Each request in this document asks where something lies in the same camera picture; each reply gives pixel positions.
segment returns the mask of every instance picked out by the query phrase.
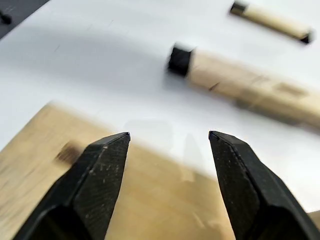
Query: wooden handle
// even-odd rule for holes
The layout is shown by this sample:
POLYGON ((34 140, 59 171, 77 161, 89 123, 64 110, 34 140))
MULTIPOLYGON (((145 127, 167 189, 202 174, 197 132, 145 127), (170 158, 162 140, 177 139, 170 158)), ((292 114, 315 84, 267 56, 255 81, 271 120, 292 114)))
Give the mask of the wooden handle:
POLYGON ((309 27, 274 15, 257 6, 234 2, 230 9, 230 13, 274 29, 290 37, 296 38, 306 44, 311 41, 311 30, 309 27))
POLYGON ((320 127, 320 96, 245 66, 192 51, 187 78, 191 84, 227 96, 250 109, 320 127))

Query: wooden cutting board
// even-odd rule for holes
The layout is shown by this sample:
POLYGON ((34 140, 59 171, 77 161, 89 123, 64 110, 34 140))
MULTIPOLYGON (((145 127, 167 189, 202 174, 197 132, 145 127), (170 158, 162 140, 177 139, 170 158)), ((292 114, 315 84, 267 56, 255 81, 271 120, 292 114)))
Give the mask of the wooden cutting board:
MULTIPOLYGON (((48 104, 0 152, 0 236, 11 239, 70 167, 57 155, 112 132, 48 104)), ((108 240, 229 240, 234 234, 215 179, 135 144, 131 136, 108 240)))

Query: white surface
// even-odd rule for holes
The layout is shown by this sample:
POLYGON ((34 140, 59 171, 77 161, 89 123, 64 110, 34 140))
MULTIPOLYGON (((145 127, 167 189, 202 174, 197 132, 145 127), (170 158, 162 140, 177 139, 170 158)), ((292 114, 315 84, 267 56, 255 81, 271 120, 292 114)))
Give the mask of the white surface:
MULTIPOLYGON (((166 73, 176 41, 320 89, 320 40, 227 14, 232 0, 52 0, 0 41, 0 148, 57 100, 215 176, 208 131, 247 141, 306 211, 320 209, 320 134, 238 109, 166 73)), ((256 1, 320 29, 317 0, 256 1)))

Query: textured black metal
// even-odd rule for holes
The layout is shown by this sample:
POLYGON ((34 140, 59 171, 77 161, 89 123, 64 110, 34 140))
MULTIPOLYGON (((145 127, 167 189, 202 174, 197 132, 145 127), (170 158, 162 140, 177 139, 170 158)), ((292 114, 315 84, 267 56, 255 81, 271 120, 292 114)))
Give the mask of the textured black metal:
POLYGON ((119 195, 128 132, 90 144, 60 177, 14 240, 103 240, 119 195))
POLYGON ((223 201, 237 240, 318 240, 320 233, 283 181, 242 140, 209 133, 223 201))

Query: dark mark on wood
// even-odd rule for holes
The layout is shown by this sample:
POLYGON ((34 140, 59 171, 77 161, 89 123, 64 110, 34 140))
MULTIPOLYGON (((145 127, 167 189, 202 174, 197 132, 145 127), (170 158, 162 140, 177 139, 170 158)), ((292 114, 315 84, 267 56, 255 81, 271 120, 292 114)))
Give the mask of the dark mark on wood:
POLYGON ((212 90, 214 90, 219 84, 220 84, 220 82, 218 82, 215 85, 213 85, 212 87, 210 87, 209 91, 211 92, 212 90))

